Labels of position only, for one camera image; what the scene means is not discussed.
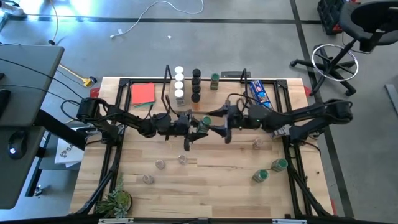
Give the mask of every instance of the potted plant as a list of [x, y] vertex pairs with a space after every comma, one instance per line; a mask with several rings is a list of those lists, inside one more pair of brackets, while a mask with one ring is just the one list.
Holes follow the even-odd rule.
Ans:
[[105, 200], [97, 203], [97, 213], [104, 214], [104, 218], [124, 218], [132, 207], [132, 197], [123, 190], [123, 175], [119, 176], [115, 190], [106, 195]]

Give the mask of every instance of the gray floor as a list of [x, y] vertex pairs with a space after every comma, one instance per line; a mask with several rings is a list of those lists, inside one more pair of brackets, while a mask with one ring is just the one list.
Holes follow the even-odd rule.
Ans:
[[[55, 1], [58, 13], [63, 16], [113, 18], [138, 17], [152, 2]], [[187, 11], [197, 11], [200, 8], [199, 0], [170, 2]], [[294, 19], [289, 0], [204, 2], [205, 10], [199, 15], [182, 14], [165, 4], [159, 4], [144, 17]], [[318, 19], [317, 0], [296, 2], [301, 19]], [[21, 0], [20, 4], [29, 14], [53, 14], [46, 1]], [[65, 47], [62, 63], [84, 76], [92, 75], [99, 80], [105, 76], [158, 77], [164, 72], [165, 65], [169, 64], [171, 67], [183, 65], [186, 70], [200, 68], [207, 75], [222, 70], [247, 68], [254, 77], [299, 77], [303, 78], [304, 84], [310, 86], [304, 67], [288, 66], [291, 60], [303, 57], [295, 24], [142, 23], [124, 37], [114, 40], [109, 38], [118, 29], [126, 30], [131, 25], [64, 20], [60, 23], [57, 37], [61, 40], [59, 45]], [[54, 31], [55, 22], [8, 21], [0, 33], [0, 41], [46, 45]], [[320, 25], [303, 25], [303, 31], [310, 52], [314, 45], [320, 43], [341, 45], [340, 35], [329, 37]], [[354, 120], [344, 126], [331, 127], [349, 197], [358, 219], [398, 223], [398, 164], [395, 162], [398, 152], [394, 150], [394, 130], [398, 126], [398, 118], [383, 87], [398, 75], [397, 52], [398, 44], [395, 44], [378, 47], [371, 55], [356, 54], [360, 73], [351, 83], [358, 92], [349, 97], [354, 103]], [[79, 94], [88, 95], [88, 89], [77, 86], [60, 74], [57, 74], [57, 78], [75, 86]], [[50, 91], [68, 99], [77, 99], [73, 93], [55, 82]], [[344, 91], [338, 83], [326, 82], [321, 93], [324, 100], [345, 99]], [[48, 95], [43, 109], [59, 120], [67, 121], [59, 110], [60, 103], [59, 99]], [[70, 106], [68, 111], [76, 113], [76, 108]], [[319, 145], [323, 151], [322, 161], [331, 198], [336, 202], [338, 215], [344, 215], [323, 138], [319, 140]], [[40, 198], [21, 196], [14, 209], [0, 210], [0, 220], [66, 214], [75, 179], [76, 173], [72, 172], [44, 173], [40, 183], [53, 186], [53, 190]]]

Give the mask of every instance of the wooden tabletop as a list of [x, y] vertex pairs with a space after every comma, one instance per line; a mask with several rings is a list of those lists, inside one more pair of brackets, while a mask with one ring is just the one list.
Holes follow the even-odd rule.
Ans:
[[[120, 77], [104, 77], [99, 97], [108, 103], [114, 103]], [[287, 79], [290, 100], [293, 109], [307, 106], [301, 79]], [[162, 85], [155, 86], [157, 103], [152, 114], [164, 112], [160, 101]], [[269, 98], [275, 104], [273, 87], [265, 86]], [[214, 94], [225, 95], [230, 88], [220, 88]], [[220, 107], [225, 99], [214, 97], [210, 105]], [[130, 113], [143, 117], [148, 107], [135, 109]], [[99, 139], [92, 137], [89, 141]], [[253, 149], [256, 138], [264, 141], [260, 149]], [[98, 186], [105, 145], [92, 144], [85, 150], [80, 172], [73, 194], [70, 211], [75, 212], [83, 206]], [[324, 209], [332, 213], [328, 188], [322, 168], [319, 152], [312, 146], [302, 146], [301, 154], [305, 174], [308, 176], [308, 187]], [[188, 163], [181, 165], [177, 157], [185, 155]], [[133, 197], [133, 208], [129, 217], [149, 218], [283, 218], [293, 213], [287, 171], [269, 170], [272, 161], [284, 158], [280, 139], [272, 140], [263, 130], [233, 130], [231, 144], [209, 131], [209, 136], [195, 141], [189, 152], [183, 150], [183, 137], [156, 135], [145, 138], [132, 128], [126, 129], [119, 173], [124, 174], [124, 189]], [[155, 161], [162, 159], [166, 166], [159, 170]], [[268, 169], [269, 178], [255, 183], [251, 177], [259, 169]], [[143, 183], [142, 176], [153, 175], [155, 182]], [[297, 186], [300, 208], [304, 211], [302, 194]]]

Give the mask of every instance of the black desk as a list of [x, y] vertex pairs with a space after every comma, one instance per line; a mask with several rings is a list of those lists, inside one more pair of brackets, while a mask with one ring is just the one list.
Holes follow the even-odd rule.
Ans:
[[[6, 75], [0, 80], [0, 88], [11, 91], [9, 104], [0, 118], [0, 178], [3, 180], [0, 188], [0, 209], [15, 206], [45, 130], [80, 149], [85, 148], [85, 137], [82, 134], [40, 109], [63, 51], [63, 47], [52, 46], [0, 47], [1, 59], [25, 65], [49, 76], [0, 61], [0, 73]], [[45, 91], [7, 85], [31, 86]], [[9, 136], [21, 128], [29, 131], [27, 154], [22, 159], [13, 161], [6, 154], [7, 144]]]

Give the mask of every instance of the red book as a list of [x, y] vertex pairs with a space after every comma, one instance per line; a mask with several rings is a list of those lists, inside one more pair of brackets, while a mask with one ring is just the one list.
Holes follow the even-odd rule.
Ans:
[[155, 102], [155, 84], [143, 83], [131, 85], [131, 103], [133, 105], [141, 105], [144, 103]]

